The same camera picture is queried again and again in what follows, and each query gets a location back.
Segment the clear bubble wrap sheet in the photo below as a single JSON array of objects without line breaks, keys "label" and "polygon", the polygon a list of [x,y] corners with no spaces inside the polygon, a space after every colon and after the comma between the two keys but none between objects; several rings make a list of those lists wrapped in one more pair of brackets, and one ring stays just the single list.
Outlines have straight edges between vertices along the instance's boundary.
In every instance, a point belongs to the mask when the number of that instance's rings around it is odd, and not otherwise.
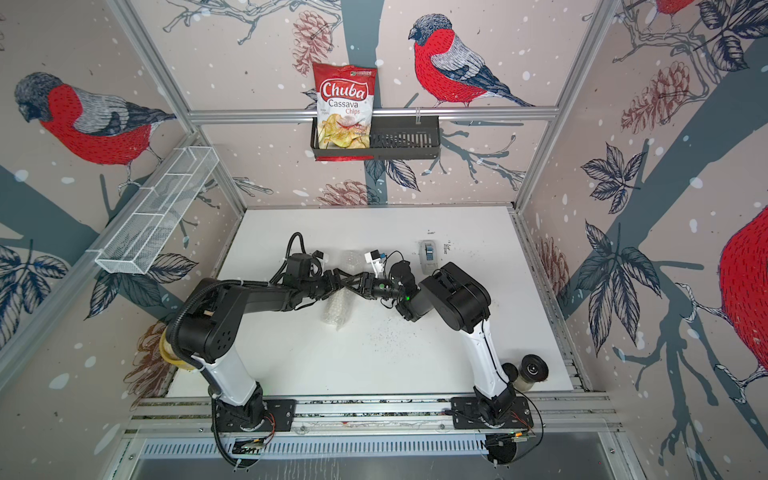
[{"label": "clear bubble wrap sheet", "polygon": [[[351,274],[360,273],[365,270],[364,253],[357,250],[342,251],[333,266]],[[351,317],[353,303],[354,299],[326,300],[322,321],[340,330]]]}]

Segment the small grey white device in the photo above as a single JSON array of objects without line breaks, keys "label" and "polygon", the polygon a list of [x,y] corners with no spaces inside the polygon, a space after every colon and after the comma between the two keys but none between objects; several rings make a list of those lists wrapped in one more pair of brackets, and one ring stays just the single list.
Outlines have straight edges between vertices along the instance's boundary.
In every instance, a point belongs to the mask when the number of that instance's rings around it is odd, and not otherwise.
[{"label": "small grey white device", "polygon": [[421,240],[419,242],[419,262],[424,275],[431,275],[439,268],[437,248],[437,243],[433,240]]}]

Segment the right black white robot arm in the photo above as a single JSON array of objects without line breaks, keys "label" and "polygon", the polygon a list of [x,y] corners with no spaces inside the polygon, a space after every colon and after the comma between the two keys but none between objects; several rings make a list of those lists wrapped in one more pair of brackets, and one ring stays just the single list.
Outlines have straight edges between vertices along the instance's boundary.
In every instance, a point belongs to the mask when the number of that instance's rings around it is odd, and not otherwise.
[{"label": "right black white robot arm", "polygon": [[500,427],[508,420],[517,392],[491,338],[491,297],[485,287],[453,262],[417,282],[410,263],[401,260],[386,277],[363,273],[356,292],[366,300],[391,302],[400,316],[410,322],[436,312],[463,338],[479,418],[490,427]]}]

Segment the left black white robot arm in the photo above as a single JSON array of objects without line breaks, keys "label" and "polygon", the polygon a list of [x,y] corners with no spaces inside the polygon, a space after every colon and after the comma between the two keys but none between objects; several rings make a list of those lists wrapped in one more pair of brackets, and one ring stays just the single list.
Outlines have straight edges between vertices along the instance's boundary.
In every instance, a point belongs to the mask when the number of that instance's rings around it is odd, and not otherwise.
[{"label": "left black white robot arm", "polygon": [[363,274],[325,270],[321,253],[288,255],[269,281],[205,279],[185,301],[166,333],[172,352],[208,383],[214,410],[251,424],[267,414],[263,389],[237,352],[243,317],[290,312],[325,301]]}]

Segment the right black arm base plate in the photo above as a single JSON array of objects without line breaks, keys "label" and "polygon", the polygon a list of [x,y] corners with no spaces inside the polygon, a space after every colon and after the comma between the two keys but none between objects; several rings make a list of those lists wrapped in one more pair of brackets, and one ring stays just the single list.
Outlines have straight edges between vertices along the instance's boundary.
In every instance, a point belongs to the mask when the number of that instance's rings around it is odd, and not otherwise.
[{"label": "right black arm base plate", "polygon": [[452,417],[456,430],[472,429],[517,429],[528,430],[534,426],[531,408],[527,400],[517,396],[509,410],[500,420],[485,420],[480,412],[478,400],[472,396],[457,396],[450,399],[450,408],[446,410]]}]

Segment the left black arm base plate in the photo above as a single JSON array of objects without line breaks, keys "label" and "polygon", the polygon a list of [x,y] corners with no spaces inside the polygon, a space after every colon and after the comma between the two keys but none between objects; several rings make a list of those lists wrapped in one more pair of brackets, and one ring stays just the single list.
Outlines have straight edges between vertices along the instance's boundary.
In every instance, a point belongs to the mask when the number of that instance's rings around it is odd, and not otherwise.
[{"label": "left black arm base plate", "polygon": [[288,432],[291,430],[297,402],[293,399],[249,401],[233,406],[213,400],[213,425],[219,433]]}]

